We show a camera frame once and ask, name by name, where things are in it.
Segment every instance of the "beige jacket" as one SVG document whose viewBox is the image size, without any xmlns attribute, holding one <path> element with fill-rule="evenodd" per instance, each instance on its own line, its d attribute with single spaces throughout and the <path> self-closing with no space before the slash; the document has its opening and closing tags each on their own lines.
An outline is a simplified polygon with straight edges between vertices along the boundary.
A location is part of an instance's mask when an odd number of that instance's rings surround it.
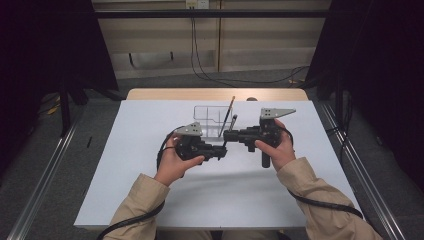
<svg viewBox="0 0 424 240">
<path fill-rule="evenodd" d="M 284 186 L 299 196 L 353 206 L 343 193 L 315 176 L 306 158 L 291 161 L 277 173 L 277 177 Z M 152 178 L 140 174 L 117 209 L 111 224 L 152 211 L 165 200 L 169 190 Z M 310 239 L 382 239 L 370 225 L 353 214 L 298 204 L 305 214 L 306 231 Z M 155 232 L 156 223 L 152 218 L 147 222 L 116 229 L 105 239 L 153 240 Z"/>
</svg>

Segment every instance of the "power cord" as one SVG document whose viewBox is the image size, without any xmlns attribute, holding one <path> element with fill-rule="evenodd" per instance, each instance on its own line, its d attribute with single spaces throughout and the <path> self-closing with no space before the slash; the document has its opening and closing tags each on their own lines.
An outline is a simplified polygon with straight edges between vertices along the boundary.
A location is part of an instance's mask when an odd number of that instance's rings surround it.
<svg viewBox="0 0 424 240">
<path fill-rule="evenodd" d="M 287 80 L 287 79 L 292 79 L 292 82 L 291 82 L 291 84 L 289 85 L 289 88 L 290 87 L 292 87 L 293 86 L 293 77 L 297 74 L 297 73 L 299 73 L 299 72 L 301 72 L 302 70 L 304 70 L 304 69 L 306 69 L 306 68 L 309 68 L 309 66 L 300 66 L 300 67 L 296 67 L 296 68 L 293 68 L 292 70 L 291 70 L 291 74 L 289 75 L 289 76 L 287 76 L 287 77 L 284 77 L 284 78 L 281 78 L 281 79 L 277 79 L 277 80 L 272 80 L 272 81 L 250 81 L 250 80 L 241 80 L 241 79 L 228 79 L 228 78 L 211 78 L 208 74 L 206 74 L 205 73 L 205 71 L 203 70 L 203 68 L 202 68 L 202 65 L 201 65 L 201 63 L 200 63 L 200 58 L 199 58 L 199 51 L 198 51 L 198 45 L 197 45 L 197 32 L 196 32 L 196 20 L 194 19 L 194 18 L 191 18 L 191 26 L 192 26 L 192 42 L 191 42 L 191 67 L 192 67 L 192 69 L 193 69 L 193 72 L 194 72 L 194 74 L 198 77 L 198 78 L 200 78 L 200 79 L 203 79 L 203 80 L 211 80 L 211 81 L 214 81 L 214 82 L 218 82 L 218 83 L 221 83 L 221 84 L 224 84 L 224 85 L 227 85 L 227 86 L 230 86 L 230 87 L 233 87 L 233 88 L 237 88 L 236 86 L 234 86 L 234 85 L 231 85 L 231 84 L 229 84 L 229 83 L 225 83 L 225 82 L 223 82 L 223 81 L 226 81 L 226 82 L 243 82 L 243 83 L 253 83 L 253 84 L 271 84 L 271 83 L 278 83 L 278 82 L 282 82 L 282 81 L 284 81 L 284 80 Z M 193 58 L 194 58 L 194 51 L 196 52 L 196 58 L 197 58 L 197 62 L 198 62 L 198 64 L 199 64 L 199 68 L 200 68 L 200 71 L 202 72 L 202 74 L 205 76 L 205 77 L 203 77 L 203 76 L 201 76 L 201 75 L 199 75 L 197 72 L 196 72 L 196 70 L 195 70 L 195 68 L 194 68 L 194 63 L 193 63 Z"/>
<path fill-rule="evenodd" d="M 163 201 L 157 208 L 153 209 L 153 211 L 151 211 L 151 212 L 148 212 L 148 213 L 143 214 L 141 216 L 126 219 L 124 221 L 121 221 L 121 222 L 118 222 L 118 223 L 115 223 L 115 224 L 109 226 L 108 228 L 103 230 L 103 232 L 101 232 L 99 234 L 99 236 L 97 237 L 97 240 L 102 240 L 108 233 L 112 232 L 113 230 L 116 230 L 118 228 L 122 228 L 122 227 L 125 227 L 125 226 L 129 226 L 129 225 L 132 225 L 132 224 L 136 224 L 136 223 L 139 223 L 139 222 L 143 222 L 143 221 L 145 221 L 149 218 L 156 216 L 162 210 L 164 205 L 165 205 L 165 201 Z"/>
<path fill-rule="evenodd" d="M 312 200 L 312 199 L 309 199 L 309 198 L 304 198 L 304 197 L 295 195 L 290 190 L 287 190 L 287 191 L 289 191 L 290 195 L 292 195 L 292 197 L 294 197 L 299 202 L 302 202 L 302 203 L 305 203 L 305 204 L 308 204 L 308 205 L 311 205 L 311 206 L 315 206 L 315 207 L 328 208 L 328 209 L 332 209 L 332 210 L 336 210 L 336 211 L 348 212 L 348 213 L 355 214 L 356 216 L 358 216 L 361 219 L 364 218 L 362 216 L 362 213 L 360 211 L 358 211 L 356 208 L 353 208 L 353 207 L 350 207 L 350 206 L 347 206 L 347 205 L 336 204 L 336 203 L 316 201 L 316 200 Z"/>
<path fill-rule="evenodd" d="M 176 129 L 174 129 L 172 132 L 170 132 L 166 136 L 165 140 L 163 141 L 163 143 L 160 147 L 160 150 L 158 152 L 157 159 L 156 159 L 157 169 L 159 169 L 159 165 L 160 165 L 160 161 L 162 159 L 163 151 L 168 149 L 168 148 L 173 148 L 173 147 L 166 147 L 166 148 L 164 148 L 164 147 L 166 145 L 166 142 L 171 138 L 172 134 L 174 133 L 174 131 Z M 163 201 L 157 208 L 153 209 L 153 211 L 151 211 L 151 212 L 148 212 L 144 215 L 133 217 L 133 218 L 130 218 L 130 219 L 127 219 L 127 220 L 123 220 L 121 222 L 118 222 L 118 223 L 115 223 L 115 224 L 109 226 L 108 228 L 106 228 L 105 230 L 103 230 L 99 234 L 99 236 L 97 237 L 97 240 L 103 239 L 108 233 L 112 232 L 113 230 L 116 230 L 116 229 L 121 228 L 121 227 L 129 226 L 129 225 L 132 225 L 132 224 L 135 224 L 135 223 L 143 222 L 143 221 L 145 221 L 149 218 L 156 216 L 162 210 L 164 205 L 165 205 L 165 201 Z"/>
</svg>

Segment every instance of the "handheld controller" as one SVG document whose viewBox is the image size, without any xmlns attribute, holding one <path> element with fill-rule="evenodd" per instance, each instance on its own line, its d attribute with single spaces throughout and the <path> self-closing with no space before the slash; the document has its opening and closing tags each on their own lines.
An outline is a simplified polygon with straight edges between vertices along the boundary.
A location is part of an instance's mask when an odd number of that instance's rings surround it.
<svg viewBox="0 0 424 240">
<path fill-rule="evenodd" d="M 224 141 L 244 143 L 249 152 L 255 152 L 256 140 L 261 140 L 274 148 L 277 147 L 280 144 L 282 131 L 287 132 L 290 135 L 290 139 L 293 141 L 291 133 L 287 131 L 287 129 L 276 125 L 274 119 L 294 112 L 296 112 L 295 109 L 262 108 L 259 126 L 247 127 L 241 130 L 225 130 Z M 262 152 L 262 167 L 269 168 L 270 166 L 270 157 Z"/>
<path fill-rule="evenodd" d="M 208 161 L 214 157 L 223 158 L 227 154 L 225 146 L 211 145 L 201 139 L 202 129 L 198 122 L 178 128 L 174 132 L 182 135 L 181 140 L 175 146 L 175 151 L 182 160 L 204 156 L 204 161 Z"/>
</svg>

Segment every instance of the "hand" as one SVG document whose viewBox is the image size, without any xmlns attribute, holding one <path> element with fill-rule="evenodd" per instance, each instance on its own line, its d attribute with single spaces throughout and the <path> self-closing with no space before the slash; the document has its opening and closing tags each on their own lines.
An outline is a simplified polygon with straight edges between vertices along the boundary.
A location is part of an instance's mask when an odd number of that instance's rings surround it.
<svg viewBox="0 0 424 240">
<path fill-rule="evenodd" d="M 204 156 L 197 156 L 190 160 L 183 161 L 177 155 L 174 148 L 178 140 L 178 136 L 173 134 L 166 142 L 166 147 L 170 148 L 163 151 L 159 169 L 154 177 L 155 180 L 168 187 L 171 183 L 181 178 L 188 169 L 202 163 L 205 159 Z"/>
<path fill-rule="evenodd" d="M 285 128 L 284 124 L 278 119 L 275 119 L 275 124 L 282 128 Z M 281 143 L 276 148 L 273 148 L 272 146 L 260 140 L 255 141 L 255 146 L 271 157 L 272 165 L 274 166 L 277 172 L 287 163 L 296 159 L 293 145 L 289 135 L 286 132 L 282 131 L 280 139 Z"/>
</svg>

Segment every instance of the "white tabletop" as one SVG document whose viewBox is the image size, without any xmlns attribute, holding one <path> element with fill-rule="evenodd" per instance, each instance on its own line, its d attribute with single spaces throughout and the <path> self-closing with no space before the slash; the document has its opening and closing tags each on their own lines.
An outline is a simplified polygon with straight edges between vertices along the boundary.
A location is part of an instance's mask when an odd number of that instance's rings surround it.
<svg viewBox="0 0 424 240">
<path fill-rule="evenodd" d="M 195 106 L 227 106 L 228 101 L 127 100 L 119 113 L 100 159 L 75 226 L 108 226 L 140 173 L 154 176 L 156 155 L 165 136 L 176 127 L 195 121 Z M 306 156 L 318 177 L 340 189 L 359 209 L 310 101 L 236 101 L 234 129 L 259 124 L 261 108 L 295 108 L 281 117 L 294 136 L 296 156 Z M 222 142 L 208 142 L 214 145 Z M 204 162 L 171 185 L 158 228 L 169 229 L 281 229 L 305 226 L 305 217 L 275 176 L 261 167 L 261 154 L 240 143 L 227 143 L 227 156 Z"/>
</svg>

